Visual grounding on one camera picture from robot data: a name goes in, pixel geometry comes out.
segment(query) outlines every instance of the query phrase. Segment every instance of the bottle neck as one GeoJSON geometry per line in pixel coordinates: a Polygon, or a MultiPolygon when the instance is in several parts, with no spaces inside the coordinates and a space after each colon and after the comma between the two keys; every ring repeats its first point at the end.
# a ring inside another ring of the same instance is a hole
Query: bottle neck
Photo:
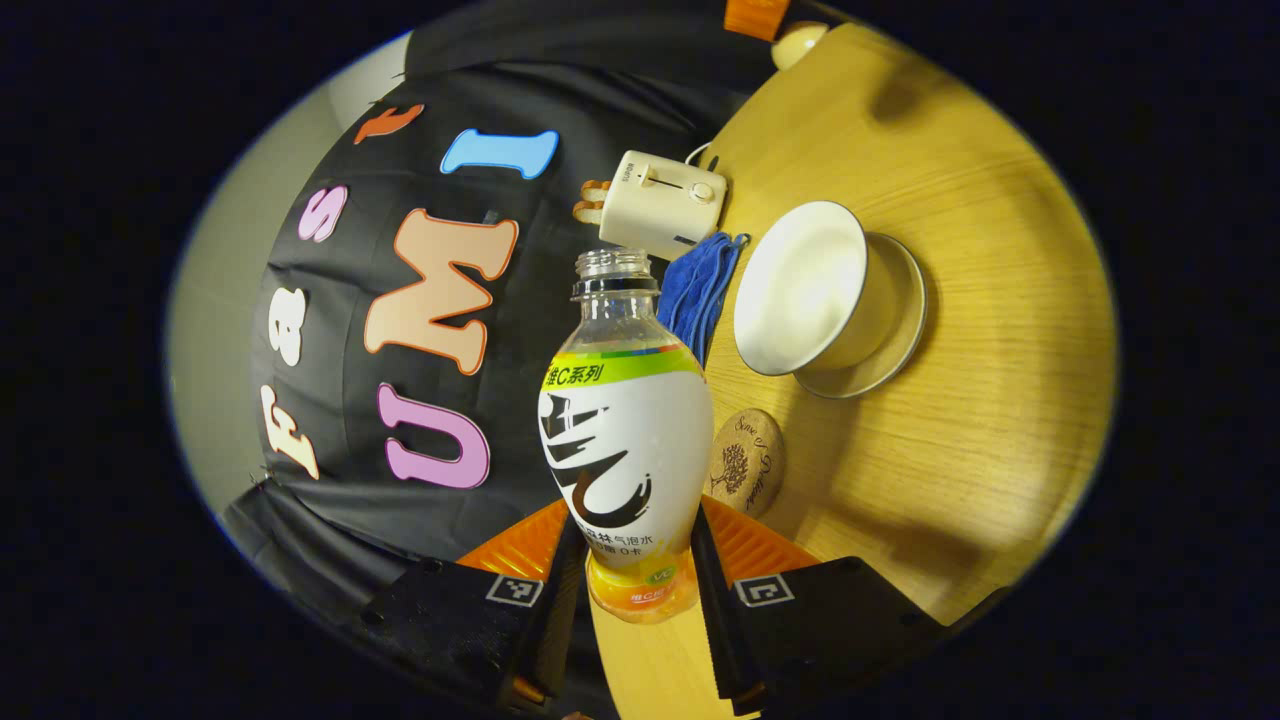
{"type": "Polygon", "coordinates": [[[582,322],[655,319],[653,293],[649,292],[598,292],[582,297],[582,322]]]}

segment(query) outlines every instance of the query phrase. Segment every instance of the wood grain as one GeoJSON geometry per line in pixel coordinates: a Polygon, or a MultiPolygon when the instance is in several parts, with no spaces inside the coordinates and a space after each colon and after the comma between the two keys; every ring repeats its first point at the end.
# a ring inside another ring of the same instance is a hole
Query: wood grain
{"type": "MultiPolygon", "coordinates": [[[[774,74],[703,167],[716,156],[731,182],[726,232],[759,240],[796,205],[832,200],[923,265],[929,316],[911,361],[864,397],[823,400],[737,356],[733,304],[753,242],[707,377],[717,427],[760,407],[782,428],[787,478],[762,521],[822,560],[864,559],[955,621],[1052,546],[1102,451],[1116,324],[1085,220],[1044,158],[980,96],[852,24],[774,74]]],[[[600,615],[623,719],[731,717],[716,698],[700,616],[637,628],[600,615]]]]}

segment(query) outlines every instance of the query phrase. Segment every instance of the blue cloth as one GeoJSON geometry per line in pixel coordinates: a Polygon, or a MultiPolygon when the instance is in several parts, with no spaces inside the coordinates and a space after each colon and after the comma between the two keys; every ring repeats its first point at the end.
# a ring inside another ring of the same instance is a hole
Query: blue cloth
{"type": "Polygon", "coordinates": [[[724,307],[724,291],[749,240],[746,233],[733,240],[728,233],[716,233],[677,258],[663,275],[658,322],[687,345],[704,368],[724,307]]]}

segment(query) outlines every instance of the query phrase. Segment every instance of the cork coaster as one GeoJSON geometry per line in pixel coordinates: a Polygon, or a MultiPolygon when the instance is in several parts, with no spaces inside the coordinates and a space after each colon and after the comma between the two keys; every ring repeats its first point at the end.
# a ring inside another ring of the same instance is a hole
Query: cork coaster
{"type": "Polygon", "coordinates": [[[716,433],[703,492],[759,518],[773,505],[785,470],[782,430],[768,413],[751,407],[735,414],[716,433]]]}

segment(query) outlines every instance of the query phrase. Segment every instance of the saucer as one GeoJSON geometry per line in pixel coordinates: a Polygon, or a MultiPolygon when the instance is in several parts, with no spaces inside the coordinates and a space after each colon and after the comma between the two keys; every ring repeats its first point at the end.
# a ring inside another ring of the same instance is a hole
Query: saucer
{"type": "Polygon", "coordinates": [[[911,359],[920,336],[924,334],[924,316],[929,300],[920,264],[906,246],[887,234],[868,232],[867,242],[879,243],[878,247],[891,258],[888,265],[893,273],[893,283],[899,287],[909,286],[902,318],[897,323],[897,329],[861,363],[837,370],[801,368],[792,373],[800,387],[819,397],[833,400],[856,397],[884,384],[911,359]]]}

